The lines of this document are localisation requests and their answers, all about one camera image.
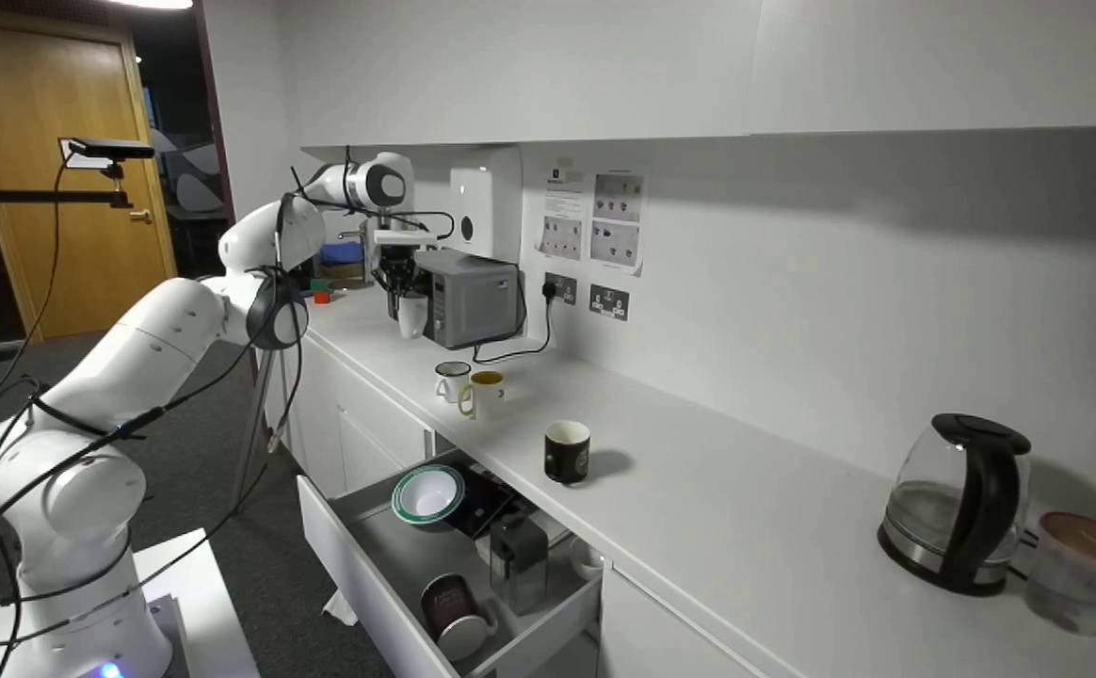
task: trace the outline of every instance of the door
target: door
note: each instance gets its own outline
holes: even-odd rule
[[[131,199],[0,205],[14,304],[27,332],[39,323],[39,341],[106,332],[175,275],[154,164],[126,164],[122,180],[100,170],[58,172],[61,135],[150,140],[137,48],[119,32],[0,16],[0,189],[53,189],[61,179],[61,193],[126,189]]]

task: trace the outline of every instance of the drawer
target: drawer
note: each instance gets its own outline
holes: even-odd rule
[[[515,614],[463,532],[417,532],[392,517],[392,486],[397,480],[324,501],[298,480],[307,540],[397,676],[524,678],[596,626],[599,582],[582,576],[567,553],[550,553],[543,608]],[[449,662],[422,626],[417,601],[440,574],[463,574],[476,602],[496,623],[459,662]]]

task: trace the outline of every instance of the floor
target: floor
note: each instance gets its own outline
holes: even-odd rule
[[[0,362],[0,417],[18,412],[36,383],[61,382],[93,341],[29,346],[23,366]],[[206,383],[238,357],[216,346],[194,383]],[[240,362],[220,390],[166,416],[149,442],[122,445],[150,483],[131,525],[131,545],[150,545],[194,527],[213,527],[234,501],[238,461],[249,429],[252,371]],[[286,452],[269,461],[264,483],[244,517],[216,537],[216,557],[227,574],[238,618],[264,678],[382,678],[390,668],[362,631],[348,631],[322,614],[333,582],[298,532],[293,463]]]

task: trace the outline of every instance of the electric kettle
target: electric kettle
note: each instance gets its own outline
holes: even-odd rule
[[[882,522],[882,550],[963,596],[999,596],[1027,498],[1032,442],[975,416],[935,416]]]

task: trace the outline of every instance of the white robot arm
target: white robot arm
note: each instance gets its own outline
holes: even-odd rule
[[[406,210],[410,164],[376,156],[358,170],[328,165],[312,186],[249,210],[220,240],[221,278],[171,278],[139,298],[102,345],[36,406],[0,421],[0,505],[100,439],[166,412],[213,345],[291,346],[307,304],[286,270],[324,245],[322,206]],[[8,676],[166,676],[171,645],[149,614],[129,545],[129,522],[149,494],[142,471],[119,449],[39,483],[8,508],[18,537],[27,632],[66,626],[14,647]]]

